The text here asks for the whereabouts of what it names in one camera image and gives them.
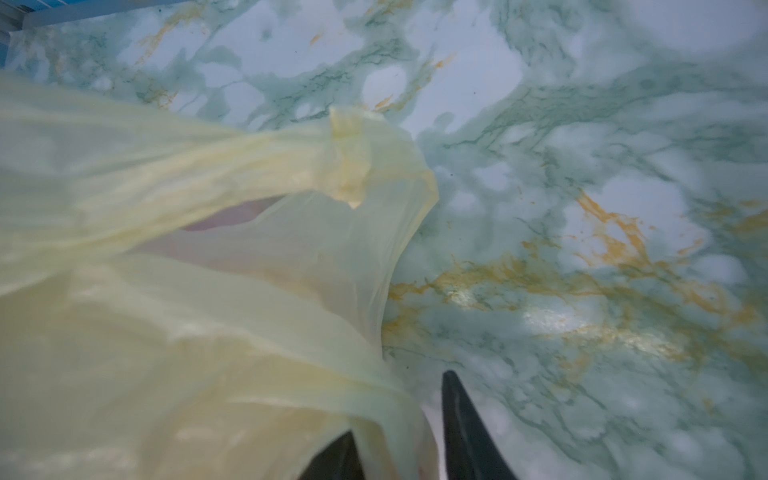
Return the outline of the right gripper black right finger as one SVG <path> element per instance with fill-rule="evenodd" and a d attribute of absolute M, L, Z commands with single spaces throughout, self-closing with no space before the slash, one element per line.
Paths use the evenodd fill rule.
<path fill-rule="evenodd" d="M 456 372 L 443 374 L 441 399 L 448 479 L 517 480 Z"/>

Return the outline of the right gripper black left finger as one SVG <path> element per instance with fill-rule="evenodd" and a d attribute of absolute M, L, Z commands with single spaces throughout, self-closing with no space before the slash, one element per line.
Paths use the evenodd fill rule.
<path fill-rule="evenodd" d="M 364 480 L 354 435 L 347 431 L 318 452 L 299 480 Z"/>

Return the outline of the translucent yellowish plastic bag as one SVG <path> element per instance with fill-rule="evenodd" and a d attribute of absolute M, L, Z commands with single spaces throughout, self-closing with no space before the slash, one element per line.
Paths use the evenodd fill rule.
<path fill-rule="evenodd" d="M 381 344 L 437 199 L 372 112 L 251 133 L 3 74 L 2 477 L 297 479 L 350 435 L 437 478 Z"/>

